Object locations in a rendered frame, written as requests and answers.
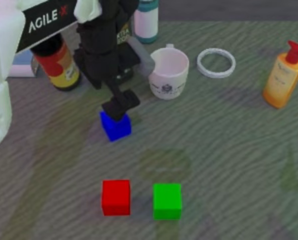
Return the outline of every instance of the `cup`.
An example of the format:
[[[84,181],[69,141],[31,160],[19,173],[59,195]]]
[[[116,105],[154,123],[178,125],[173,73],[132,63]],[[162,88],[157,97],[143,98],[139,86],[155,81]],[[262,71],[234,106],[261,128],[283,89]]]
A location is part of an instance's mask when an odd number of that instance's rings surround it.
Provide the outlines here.
[[[148,77],[152,93],[162,100],[179,97],[188,77],[187,55],[173,44],[167,44],[166,47],[154,51],[151,57],[155,62],[154,70]]]

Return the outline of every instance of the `red cube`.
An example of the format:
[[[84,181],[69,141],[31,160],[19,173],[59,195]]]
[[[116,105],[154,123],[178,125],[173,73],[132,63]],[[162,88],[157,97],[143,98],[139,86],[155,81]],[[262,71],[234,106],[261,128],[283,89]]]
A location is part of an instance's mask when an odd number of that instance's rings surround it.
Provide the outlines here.
[[[130,215],[130,181],[102,181],[101,207],[105,216]]]

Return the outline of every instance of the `cube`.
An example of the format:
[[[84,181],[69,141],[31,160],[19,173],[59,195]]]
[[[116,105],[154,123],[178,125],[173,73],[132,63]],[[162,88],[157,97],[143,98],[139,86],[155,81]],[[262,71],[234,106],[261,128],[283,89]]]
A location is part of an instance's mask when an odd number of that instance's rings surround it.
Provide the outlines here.
[[[130,215],[130,181],[104,180],[102,182],[101,207],[104,216]]]
[[[115,121],[104,111],[100,112],[102,128],[107,134],[110,142],[126,137],[131,134],[131,120],[127,114],[120,121]]]
[[[178,220],[182,212],[181,185],[156,183],[153,185],[153,218],[155,220]]]

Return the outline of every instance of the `red x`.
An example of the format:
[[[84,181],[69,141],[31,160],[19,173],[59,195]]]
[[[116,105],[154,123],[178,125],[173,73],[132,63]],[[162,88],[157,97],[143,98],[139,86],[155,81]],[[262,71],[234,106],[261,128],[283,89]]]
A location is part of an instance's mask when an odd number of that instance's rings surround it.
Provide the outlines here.
[[[60,15],[61,15],[61,17],[63,17],[64,15],[67,15],[68,13],[67,13],[67,5],[64,5],[64,6],[62,6],[61,8],[60,8]]]

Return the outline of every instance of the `orange bottle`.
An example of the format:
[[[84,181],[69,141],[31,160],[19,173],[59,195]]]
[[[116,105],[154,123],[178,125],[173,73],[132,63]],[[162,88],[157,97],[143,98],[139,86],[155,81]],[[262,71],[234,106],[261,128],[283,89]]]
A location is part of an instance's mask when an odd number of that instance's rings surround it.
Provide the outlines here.
[[[277,109],[287,104],[298,82],[298,43],[288,43],[291,49],[277,57],[262,94]]]

